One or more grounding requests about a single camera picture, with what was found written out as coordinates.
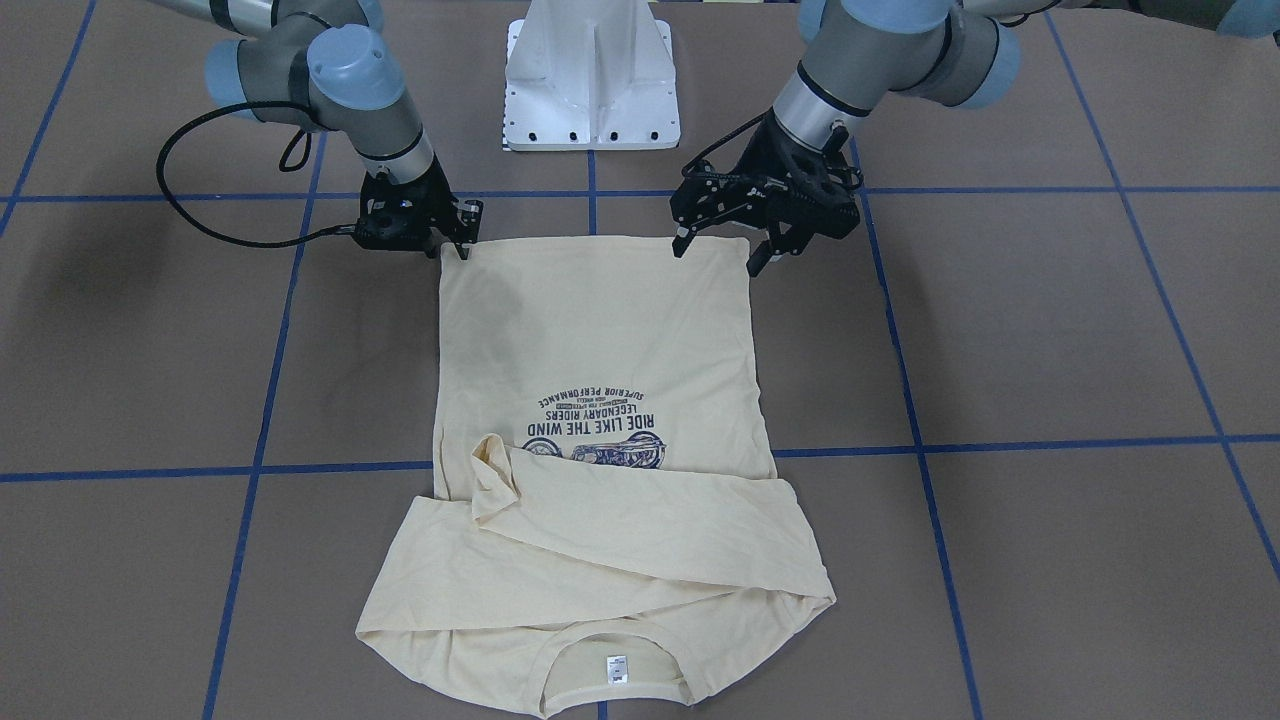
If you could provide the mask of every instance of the clothing label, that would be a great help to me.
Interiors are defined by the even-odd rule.
[[[604,661],[605,671],[609,674],[611,685],[621,685],[627,682],[627,656],[626,655],[611,655],[608,660]]]

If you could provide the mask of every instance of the robot mounting pedestal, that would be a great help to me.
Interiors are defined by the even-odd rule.
[[[671,26],[644,0],[532,0],[507,32],[506,92],[512,150],[680,142]]]

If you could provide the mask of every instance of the grid line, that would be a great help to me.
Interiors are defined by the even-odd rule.
[[[81,19],[79,29],[76,32],[76,42],[72,44],[67,64],[63,65],[63,74],[58,78],[58,86],[54,87],[54,95],[49,99],[45,115],[40,119],[40,128],[36,129],[36,137],[32,138],[31,147],[27,150],[27,158],[22,161],[22,170],[18,173],[18,181],[13,186],[13,192],[9,193],[9,199],[5,201],[4,214],[0,215],[0,237],[4,237],[4,231],[9,227],[9,218],[13,217],[13,210],[18,206],[18,200],[22,197],[22,187],[27,184],[27,176],[31,174],[31,167],[36,163],[36,154],[40,152],[40,145],[45,141],[45,133],[49,132],[49,123],[54,119],[54,110],[58,109],[58,102],[63,99],[63,91],[67,90],[67,81],[72,77],[72,69],[76,67],[76,59],[79,58],[81,46],[84,44],[84,35],[88,32],[88,23],[93,19],[93,10],[96,8],[97,0],[88,0],[88,5],[84,6],[84,17]]]
[[[974,186],[974,187],[868,187],[868,195],[1073,195],[1112,193],[1115,186]],[[1272,193],[1280,186],[1125,186],[1128,193],[1143,195],[1215,195],[1215,193]],[[673,190],[458,190],[454,195],[468,197],[671,197]],[[184,202],[268,201],[268,200],[358,200],[358,192],[196,192],[177,195]],[[100,193],[100,195],[10,195],[0,199],[6,204],[26,202],[164,202],[160,193]]]
[[[1280,445],[1280,433],[1256,433],[1226,436],[1231,445]],[[1198,445],[1219,445],[1217,436],[1184,437],[1138,437],[1138,438],[1097,438],[1097,439],[1046,439],[1012,442],[974,442],[923,445],[925,455],[956,455],[966,452],[1041,452],[1073,450],[1116,450],[1133,447],[1189,447]],[[818,459],[818,457],[872,457],[882,455],[915,455],[914,445],[869,445],[850,447],[792,447],[774,450],[777,459]],[[431,460],[371,460],[357,462],[302,462],[287,465],[262,465],[259,474],[270,475],[312,475],[332,473],[378,473],[431,470]],[[227,475],[248,475],[252,465],[209,465],[188,468],[134,468],[111,470],[45,470],[29,473],[0,473],[0,484],[50,483],[70,480],[141,480],[148,478],[209,478]]]
[[[324,165],[324,154],[328,136],[321,133],[316,143],[315,167],[311,169],[311,186],[307,191],[307,204],[302,210],[302,223],[298,234],[311,232],[311,211],[315,209],[315,192],[320,184],[320,168]],[[280,369],[284,364],[284,348],[289,338],[289,313],[293,307],[293,292],[298,286],[298,274],[302,268],[302,258],[306,255],[306,243],[298,245],[293,252],[293,266],[289,270],[289,286],[284,295],[284,310],[280,314],[280,331],[275,341],[275,356],[271,361],[271,375],[266,384],[266,400],[262,404],[262,427],[257,436],[257,446],[253,450],[253,466],[244,489],[244,507],[241,512],[239,533],[236,537],[236,553],[232,559],[230,578],[227,582],[227,600],[223,603],[221,623],[218,628],[218,643],[214,648],[212,666],[209,671],[209,688],[205,692],[205,710],[202,720],[212,720],[214,710],[218,705],[218,689],[223,675],[223,664],[227,659],[227,642],[230,637],[232,619],[236,614],[236,597],[239,592],[241,571],[244,568],[244,553],[248,550],[248,533],[253,523],[253,506],[257,501],[259,480],[262,477],[262,460],[266,457],[266,441],[271,432],[271,415],[275,410],[275,393],[280,383]]]
[[[858,155],[858,142],[850,140],[850,152],[855,165],[860,165]],[[955,577],[951,573],[951,556],[947,552],[947,539],[942,530],[942,518],[938,515],[937,497],[933,492],[933,478],[929,473],[929,459],[924,452],[924,439],[920,434],[920,421],[915,413],[915,400],[911,396],[911,378],[906,370],[906,355],[902,352],[902,340],[897,332],[897,320],[893,315],[893,299],[888,288],[888,277],[884,273],[884,259],[879,249],[879,237],[876,232],[876,218],[872,214],[870,195],[867,188],[859,188],[859,197],[863,201],[865,214],[867,237],[870,243],[872,259],[876,263],[876,279],[879,281],[881,291],[884,296],[884,320],[888,324],[890,340],[893,343],[893,354],[897,357],[897,370],[902,382],[902,401],[906,405],[906,419],[911,427],[911,455],[920,471],[920,486],[924,491],[924,501],[929,510],[929,525],[933,529],[933,544],[938,553],[938,569],[942,571],[942,584],[947,594],[947,606],[951,610],[951,624],[956,635],[956,648],[960,652],[960,665],[964,669],[965,687],[969,691],[969,706],[973,711],[973,720],[983,720],[982,698],[978,693],[978,679],[974,674],[973,660],[969,655],[969,639],[964,629],[964,615],[960,611],[960,597],[956,593]]]
[[[595,150],[586,151],[586,233],[596,234],[599,229],[596,223],[596,200],[599,199],[599,188],[596,188],[595,182]]]
[[[1156,286],[1156,292],[1160,295],[1160,301],[1165,306],[1166,315],[1169,315],[1169,323],[1172,325],[1174,334],[1178,336],[1178,345],[1181,347],[1183,357],[1187,360],[1187,366],[1190,369],[1192,377],[1196,380],[1196,388],[1199,391],[1201,400],[1204,404],[1204,410],[1208,413],[1217,441],[1222,446],[1222,454],[1226,456],[1226,462],[1231,468],[1231,475],[1235,478],[1236,488],[1240,491],[1240,497],[1244,500],[1244,505],[1249,511],[1249,518],[1253,520],[1254,530],[1258,534],[1258,539],[1262,542],[1262,548],[1266,552],[1267,560],[1271,562],[1271,571],[1275,574],[1276,580],[1280,580],[1280,559],[1276,557],[1276,550],[1271,542],[1271,536],[1267,533],[1267,527],[1262,521],[1262,515],[1258,512],[1258,507],[1253,501],[1253,493],[1249,491],[1249,484],[1244,479],[1244,473],[1240,471],[1240,465],[1235,459],[1235,451],[1231,448],[1231,443],[1222,427],[1222,420],[1217,414],[1217,409],[1213,406],[1213,398],[1210,396],[1208,384],[1204,382],[1199,365],[1196,363],[1190,342],[1188,342],[1187,333],[1183,332],[1183,325],[1178,320],[1172,300],[1169,297],[1165,283],[1160,277],[1160,270],[1156,266],[1156,259],[1151,254],[1151,247],[1147,245],[1147,237],[1142,231],[1142,224],[1138,222],[1137,213],[1134,213],[1133,204],[1129,200],[1129,193],[1126,192],[1124,183],[1120,181],[1120,173],[1116,170],[1111,152],[1107,150],[1107,143],[1102,138],[1102,129],[1098,127],[1097,118],[1094,118],[1093,110],[1089,108],[1089,101],[1084,97],[1084,87],[1080,85],[1080,79],[1075,74],[1075,68],[1071,65],[1070,56],[1068,56],[1066,46],[1062,44],[1062,37],[1059,35],[1057,26],[1053,24],[1053,18],[1050,17],[1048,13],[1044,14],[1044,22],[1048,24],[1050,33],[1053,36],[1053,44],[1057,45],[1057,51],[1062,56],[1062,64],[1066,67],[1066,74],[1071,78],[1071,85],[1074,86],[1075,95],[1080,101],[1082,109],[1084,110],[1084,117],[1089,120],[1089,128],[1093,129],[1093,137],[1098,143],[1098,150],[1102,152],[1102,159],[1106,161],[1107,172],[1111,173],[1111,181],[1115,183],[1116,193],[1119,193],[1120,202],[1124,205],[1125,214],[1129,218],[1129,227],[1133,229],[1134,238],[1138,241],[1138,247],[1142,250],[1147,270],[1151,273],[1151,279]]]

